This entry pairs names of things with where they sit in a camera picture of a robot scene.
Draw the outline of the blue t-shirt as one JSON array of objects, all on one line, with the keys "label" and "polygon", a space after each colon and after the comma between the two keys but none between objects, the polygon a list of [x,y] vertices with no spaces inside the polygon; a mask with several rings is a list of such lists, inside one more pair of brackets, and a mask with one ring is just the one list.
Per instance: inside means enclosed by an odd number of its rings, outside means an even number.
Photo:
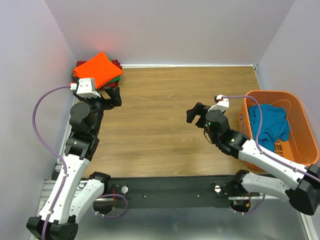
[{"label": "blue t-shirt", "polygon": [[[260,105],[262,112],[262,126],[258,136],[258,143],[269,151],[275,152],[277,140],[287,141],[289,139],[290,125],[286,118],[287,113],[283,107],[269,104]],[[260,111],[256,105],[248,108],[248,117],[253,139],[256,139],[260,126]]]}]

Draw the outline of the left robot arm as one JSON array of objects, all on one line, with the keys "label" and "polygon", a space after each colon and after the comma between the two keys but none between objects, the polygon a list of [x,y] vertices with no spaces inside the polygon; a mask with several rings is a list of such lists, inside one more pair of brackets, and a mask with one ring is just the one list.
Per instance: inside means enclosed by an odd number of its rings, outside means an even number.
[{"label": "left robot arm", "polygon": [[47,202],[38,216],[30,217],[26,224],[38,240],[74,240],[81,218],[98,198],[110,198],[113,203],[116,199],[123,199],[124,209],[128,209],[128,200],[112,190],[111,177],[105,173],[91,174],[84,188],[76,194],[84,171],[99,144],[98,134],[104,112],[122,105],[119,87],[104,87],[103,90],[108,98],[101,94],[85,97],[82,93],[73,93],[79,102],[69,112],[71,132],[65,142],[64,155],[51,149],[41,136],[38,137],[62,163]]}]

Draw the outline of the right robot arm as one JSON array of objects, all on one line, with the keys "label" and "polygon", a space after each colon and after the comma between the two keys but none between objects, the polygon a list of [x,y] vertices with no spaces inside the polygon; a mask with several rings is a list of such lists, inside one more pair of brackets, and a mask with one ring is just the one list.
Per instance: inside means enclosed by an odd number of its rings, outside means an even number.
[{"label": "right robot arm", "polygon": [[281,157],[260,146],[247,135],[230,128],[224,115],[229,107],[227,100],[213,106],[200,102],[187,110],[186,121],[196,126],[222,153],[251,163],[271,176],[258,176],[249,171],[239,171],[232,183],[241,191],[260,193],[288,201],[297,211],[312,216],[320,204],[320,167],[305,166]]}]

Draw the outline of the dark red folded t-shirt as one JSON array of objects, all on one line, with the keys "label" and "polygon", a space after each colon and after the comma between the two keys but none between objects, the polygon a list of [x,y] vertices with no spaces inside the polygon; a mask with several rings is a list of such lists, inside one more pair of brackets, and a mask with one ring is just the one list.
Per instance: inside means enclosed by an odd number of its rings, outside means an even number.
[{"label": "dark red folded t-shirt", "polygon": [[93,78],[96,89],[102,88],[112,79],[121,75],[123,71],[108,59],[89,60],[73,69],[73,75],[82,78]]}]

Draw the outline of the green folded t-shirt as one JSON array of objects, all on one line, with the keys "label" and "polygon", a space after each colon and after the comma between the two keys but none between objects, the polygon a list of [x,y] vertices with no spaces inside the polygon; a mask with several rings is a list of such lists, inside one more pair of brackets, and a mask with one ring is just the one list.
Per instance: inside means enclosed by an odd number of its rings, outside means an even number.
[{"label": "green folded t-shirt", "polygon": [[[120,70],[122,70],[122,66],[120,64],[120,62],[117,59],[109,59],[114,65],[116,65]],[[112,84],[114,82],[117,82],[120,80],[120,76],[117,76],[115,78],[113,78],[111,81],[108,82],[108,84]]]}]

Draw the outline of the orange folded t-shirt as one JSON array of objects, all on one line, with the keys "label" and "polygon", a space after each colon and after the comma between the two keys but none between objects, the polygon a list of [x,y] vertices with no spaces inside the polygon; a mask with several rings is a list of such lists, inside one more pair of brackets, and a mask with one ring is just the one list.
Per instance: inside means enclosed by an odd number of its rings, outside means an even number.
[{"label": "orange folded t-shirt", "polygon": [[77,62],[77,66],[72,70],[74,78],[93,78],[97,89],[118,81],[123,73],[119,63],[114,64],[104,52],[98,53],[88,61]]}]

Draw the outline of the orange plastic basket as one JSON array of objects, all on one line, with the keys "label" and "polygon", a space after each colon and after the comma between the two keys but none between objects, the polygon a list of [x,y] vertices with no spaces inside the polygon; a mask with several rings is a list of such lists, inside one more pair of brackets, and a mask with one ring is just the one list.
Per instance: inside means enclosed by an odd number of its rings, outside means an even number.
[{"label": "orange plastic basket", "polygon": [[286,91],[252,90],[238,114],[243,134],[273,153],[305,166],[319,160],[313,131],[300,100]]}]

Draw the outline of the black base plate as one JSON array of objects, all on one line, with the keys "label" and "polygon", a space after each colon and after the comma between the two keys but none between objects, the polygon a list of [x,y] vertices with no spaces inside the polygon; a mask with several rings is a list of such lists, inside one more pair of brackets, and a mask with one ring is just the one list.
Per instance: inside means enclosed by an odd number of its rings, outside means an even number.
[{"label": "black base plate", "polygon": [[229,208],[234,199],[245,206],[247,193],[232,175],[112,178],[100,172],[90,177],[102,182],[102,199],[96,211],[123,209]]}]

